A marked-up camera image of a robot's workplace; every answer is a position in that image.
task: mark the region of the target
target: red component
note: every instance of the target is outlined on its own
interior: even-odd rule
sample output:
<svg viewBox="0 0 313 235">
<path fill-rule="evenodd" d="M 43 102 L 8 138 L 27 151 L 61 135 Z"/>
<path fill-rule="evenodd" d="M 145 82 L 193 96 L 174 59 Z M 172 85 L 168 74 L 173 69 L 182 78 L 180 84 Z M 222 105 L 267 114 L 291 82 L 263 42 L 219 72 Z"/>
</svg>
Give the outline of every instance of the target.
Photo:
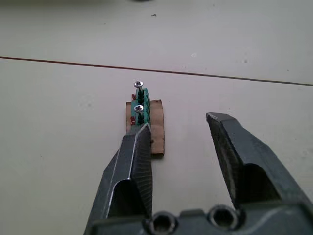
<svg viewBox="0 0 313 235">
<path fill-rule="evenodd" d="M 134 116 L 131 116 L 131 126 L 136 125 L 136 118 Z"/>
</svg>

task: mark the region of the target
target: white floor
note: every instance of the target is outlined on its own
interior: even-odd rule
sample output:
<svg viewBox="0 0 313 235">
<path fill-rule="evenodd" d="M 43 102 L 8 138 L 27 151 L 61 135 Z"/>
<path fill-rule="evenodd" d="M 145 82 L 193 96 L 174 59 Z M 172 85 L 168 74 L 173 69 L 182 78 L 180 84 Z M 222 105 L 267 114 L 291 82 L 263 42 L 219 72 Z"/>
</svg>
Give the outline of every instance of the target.
<svg viewBox="0 0 313 235">
<path fill-rule="evenodd" d="M 313 200 L 313 88 L 214 77 L 0 60 L 1 233 L 82 234 L 142 80 L 162 99 L 165 156 L 153 211 L 231 205 L 205 113 L 236 117 Z"/>
<path fill-rule="evenodd" d="M 312 0 L 8 1 L 0 56 L 313 85 Z"/>
</svg>

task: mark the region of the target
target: white surface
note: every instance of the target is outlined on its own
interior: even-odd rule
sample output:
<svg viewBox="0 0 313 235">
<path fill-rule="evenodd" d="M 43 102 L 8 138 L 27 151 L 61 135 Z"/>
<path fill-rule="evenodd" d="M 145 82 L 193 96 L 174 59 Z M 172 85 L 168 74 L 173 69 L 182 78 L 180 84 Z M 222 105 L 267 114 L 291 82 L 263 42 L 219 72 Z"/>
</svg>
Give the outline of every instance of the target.
<svg viewBox="0 0 313 235">
<path fill-rule="evenodd" d="M 313 84 L 312 0 L 37 1 L 1 5 L 0 56 Z"/>
<path fill-rule="evenodd" d="M 208 111 L 267 143 L 313 200 L 312 87 L 9 60 L 0 71 L 2 234 L 82 234 L 138 79 L 164 106 L 154 212 L 231 204 Z"/>
</svg>

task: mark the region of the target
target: tile grout line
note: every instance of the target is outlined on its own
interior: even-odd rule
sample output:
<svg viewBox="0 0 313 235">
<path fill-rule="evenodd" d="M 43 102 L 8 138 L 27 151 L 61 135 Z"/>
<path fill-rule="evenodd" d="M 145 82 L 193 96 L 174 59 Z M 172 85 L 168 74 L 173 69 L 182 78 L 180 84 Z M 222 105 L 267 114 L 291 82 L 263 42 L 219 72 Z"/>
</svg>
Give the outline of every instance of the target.
<svg viewBox="0 0 313 235">
<path fill-rule="evenodd" d="M 62 62 L 62 61 L 53 61 L 53 60 L 37 60 L 37 59 L 7 57 L 7 56 L 0 56 L 0 59 L 22 60 L 22 61 L 51 63 L 51 64 L 62 64 L 62 65 L 99 67 L 99 68 L 120 69 L 120 70 L 134 70 L 134 71 L 145 71 L 145 72 L 161 72 L 161 73 L 172 73 L 172 74 L 181 74 L 181 75 L 190 75 L 190 76 L 202 76 L 202 77 L 213 77 L 213 78 L 215 77 L 215 78 L 224 78 L 224 79 L 232 79 L 232 80 L 243 80 L 243 81 L 252 81 L 252 82 L 267 82 L 267 83 L 278 83 L 278 84 L 287 84 L 287 85 L 298 85 L 298 86 L 313 87 L 313 84 L 306 84 L 306 83 L 272 81 L 272 80 L 252 79 L 252 78 L 243 78 L 243 77 L 231 77 L 231 76 L 220 76 L 220 75 L 211 75 L 211 74 L 205 74 L 205 73 L 178 72 L 178 71 L 170 71 L 170 70 L 151 70 L 151 69 L 140 69 L 140 68 L 121 67 L 121 66 L 84 64 L 84 63 Z"/>
</svg>

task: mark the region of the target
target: cardboard piece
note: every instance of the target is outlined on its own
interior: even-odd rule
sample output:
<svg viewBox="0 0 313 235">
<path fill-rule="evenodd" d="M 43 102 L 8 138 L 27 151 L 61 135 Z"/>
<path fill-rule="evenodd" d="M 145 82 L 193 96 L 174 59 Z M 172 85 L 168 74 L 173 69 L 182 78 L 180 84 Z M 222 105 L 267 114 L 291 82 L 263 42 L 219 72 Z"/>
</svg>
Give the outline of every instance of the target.
<svg viewBox="0 0 313 235">
<path fill-rule="evenodd" d="M 162 100 L 150 100 L 151 153 L 153 157 L 164 155 L 164 114 Z M 131 102 L 126 102 L 126 132 L 131 129 Z"/>
</svg>

